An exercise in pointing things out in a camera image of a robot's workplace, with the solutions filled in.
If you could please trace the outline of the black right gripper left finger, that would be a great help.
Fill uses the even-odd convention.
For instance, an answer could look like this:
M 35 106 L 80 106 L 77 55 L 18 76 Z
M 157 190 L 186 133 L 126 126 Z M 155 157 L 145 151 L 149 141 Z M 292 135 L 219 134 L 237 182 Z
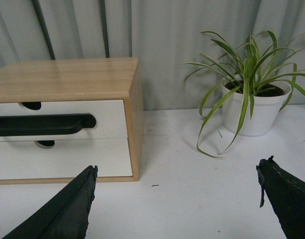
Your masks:
M 97 166 L 88 166 L 5 239 L 84 239 L 95 199 Z

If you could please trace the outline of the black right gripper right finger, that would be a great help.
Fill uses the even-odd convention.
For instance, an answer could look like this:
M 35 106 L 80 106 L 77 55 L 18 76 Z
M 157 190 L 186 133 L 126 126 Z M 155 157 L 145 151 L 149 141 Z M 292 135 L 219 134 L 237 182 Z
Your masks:
M 282 169 L 273 156 L 256 166 L 261 186 L 260 207 L 266 195 L 288 239 L 305 239 L 305 182 Z

